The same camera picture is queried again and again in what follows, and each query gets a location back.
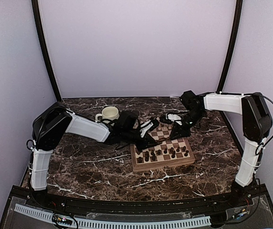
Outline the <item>dark tall piece front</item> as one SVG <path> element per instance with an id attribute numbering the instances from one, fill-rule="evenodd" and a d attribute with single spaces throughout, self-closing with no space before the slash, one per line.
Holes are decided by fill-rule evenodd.
<path id="1" fill-rule="evenodd" d="M 145 152 L 145 162 L 148 162 L 150 159 L 150 154 L 148 151 Z"/>

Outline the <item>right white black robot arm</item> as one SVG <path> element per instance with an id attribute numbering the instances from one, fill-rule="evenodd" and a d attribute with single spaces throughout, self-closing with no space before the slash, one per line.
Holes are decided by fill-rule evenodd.
<path id="1" fill-rule="evenodd" d="M 268 98 L 261 93 L 231 94 L 204 93 L 196 95 L 186 91 L 180 101 L 186 108 L 183 113 L 167 113 L 164 122 L 172 123 L 170 139 L 189 137 L 190 129 L 205 115 L 206 111 L 222 111 L 242 116 L 244 151 L 234 184 L 246 187 L 253 181 L 261 164 L 263 149 L 271 141 L 272 116 L 266 104 Z"/>

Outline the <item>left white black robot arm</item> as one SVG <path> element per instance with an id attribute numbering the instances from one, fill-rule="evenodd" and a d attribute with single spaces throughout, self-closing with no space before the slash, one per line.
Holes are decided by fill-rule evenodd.
<path id="1" fill-rule="evenodd" d="M 41 208 L 51 204 L 51 197 L 43 190 L 47 188 L 50 158 L 65 134 L 93 139 L 106 145 L 133 144 L 141 151 L 156 146 L 157 141 L 149 134 L 157 128 L 159 121 L 152 117 L 141 123 L 137 114 L 123 111 L 117 119 L 94 121 L 54 103 L 32 124 L 32 138 L 26 142 L 31 151 L 29 186 L 35 190 L 32 200 Z"/>

